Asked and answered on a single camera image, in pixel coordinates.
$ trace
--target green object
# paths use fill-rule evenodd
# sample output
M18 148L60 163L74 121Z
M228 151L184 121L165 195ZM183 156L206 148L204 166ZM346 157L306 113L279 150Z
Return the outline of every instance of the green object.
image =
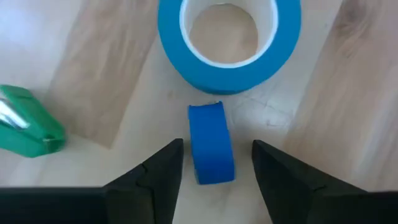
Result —
M61 150L65 129L29 90L0 85L0 148L26 157Z

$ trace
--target floor plank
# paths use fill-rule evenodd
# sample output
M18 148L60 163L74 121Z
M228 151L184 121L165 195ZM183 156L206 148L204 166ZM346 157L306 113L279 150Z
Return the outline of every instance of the floor plank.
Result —
M156 36L157 0L89 0L47 95L66 128L111 147Z
M345 0L284 149L369 190L398 189L398 2Z

